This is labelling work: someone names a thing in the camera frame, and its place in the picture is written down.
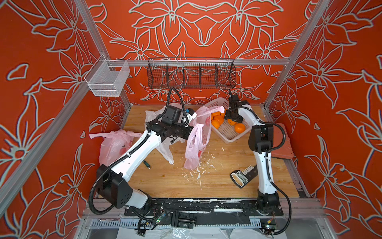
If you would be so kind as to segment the pink plastic bag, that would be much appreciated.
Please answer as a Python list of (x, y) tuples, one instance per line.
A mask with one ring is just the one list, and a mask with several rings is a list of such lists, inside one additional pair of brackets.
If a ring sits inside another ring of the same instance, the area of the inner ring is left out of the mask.
[(92, 133), (90, 139), (103, 137), (98, 157), (99, 164), (109, 166), (118, 160), (132, 146), (134, 138), (140, 138), (142, 133), (126, 131), (123, 129), (109, 133)]
[(186, 146), (185, 164), (184, 168), (189, 170), (196, 169), (201, 161), (201, 156), (206, 150), (210, 141), (212, 131), (211, 119), (212, 113), (223, 113), (225, 108), (223, 106), (205, 107), (202, 106), (196, 110), (196, 118), (191, 121), (192, 129)]

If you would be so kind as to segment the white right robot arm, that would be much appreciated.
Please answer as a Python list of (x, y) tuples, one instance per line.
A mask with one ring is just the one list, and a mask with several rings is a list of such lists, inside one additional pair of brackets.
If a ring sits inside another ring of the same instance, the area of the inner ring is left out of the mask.
[(274, 237), (286, 231), (291, 222), (292, 208), (288, 195), (274, 182), (272, 172), (272, 152), (281, 148), (286, 142), (285, 130), (277, 123), (265, 122), (253, 111), (247, 101), (242, 101), (237, 95), (230, 94), (229, 107), (225, 119), (236, 123), (245, 121), (250, 127), (248, 146), (256, 158), (259, 188), (256, 202), (257, 211), (262, 215), (275, 213), (281, 208), (279, 194), (282, 194), (288, 204), (286, 224), (277, 230), (275, 227), (263, 225), (262, 233)]

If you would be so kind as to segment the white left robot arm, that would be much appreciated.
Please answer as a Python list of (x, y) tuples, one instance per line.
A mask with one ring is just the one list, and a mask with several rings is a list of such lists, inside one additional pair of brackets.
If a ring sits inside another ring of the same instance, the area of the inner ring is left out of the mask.
[(145, 122), (146, 130), (138, 141), (109, 166), (102, 164), (90, 190), (88, 206), (95, 215), (104, 215), (113, 208), (143, 209), (149, 205), (150, 196), (133, 189), (128, 182), (138, 166), (167, 138), (187, 140), (193, 130), (192, 120), (197, 117), (193, 109), (166, 104), (164, 111), (153, 120)]

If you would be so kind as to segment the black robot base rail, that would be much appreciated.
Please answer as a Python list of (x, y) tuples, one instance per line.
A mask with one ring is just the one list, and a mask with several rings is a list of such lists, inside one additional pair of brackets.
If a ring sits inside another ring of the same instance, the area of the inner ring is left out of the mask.
[(261, 213), (255, 198), (154, 198), (146, 209), (151, 207), (157, 208), (146, 217), (153, 217), (157, 211), (163, 213), (158, 228), (260, 228), (267, 219), (284, 216), (280, 206), (269, 213)]

